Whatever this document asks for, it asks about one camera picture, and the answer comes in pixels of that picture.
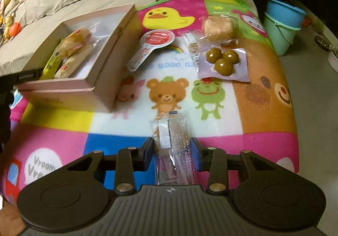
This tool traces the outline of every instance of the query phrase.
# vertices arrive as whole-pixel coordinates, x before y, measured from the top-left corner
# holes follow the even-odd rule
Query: cartoon red car
[[[19,179],[21,165],[20,161],[12,158],[6,174],[5,193],[8,197],[8,201],[12,204],[16,203],[16,199],[20,192]]]

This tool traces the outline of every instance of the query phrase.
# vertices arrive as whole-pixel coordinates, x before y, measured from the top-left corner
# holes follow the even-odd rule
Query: duck beak
[[[167,16],[161,15],[161,14],[153,14],[148,18],[166,18]]]

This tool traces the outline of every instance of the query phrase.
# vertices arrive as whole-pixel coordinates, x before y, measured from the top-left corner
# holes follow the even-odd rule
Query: stacked buckets
[[[268,0],[264,27],[279,56],[283,56],[300,30],[306,13],[278,0]]]

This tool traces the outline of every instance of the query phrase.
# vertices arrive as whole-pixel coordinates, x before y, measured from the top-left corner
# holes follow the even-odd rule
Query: gray floor
[[[319,228],[338,234],[338,73],[327,52],[302,29],[280,57],[293,101],[300,150],[300,175],[316,183],[327,198]]]

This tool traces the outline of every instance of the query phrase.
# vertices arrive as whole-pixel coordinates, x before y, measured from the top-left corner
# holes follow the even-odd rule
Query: pink pig
[[[120,114],[123,119],[128,119],[129,110],[133,109],[133,102],[140,97],[140,88],[144,85],[145,80],[139,80],[134,83],[134,77],[129,76],[122,80],[120,90],[115,99],[115,111],[112,119],[116,119]]]

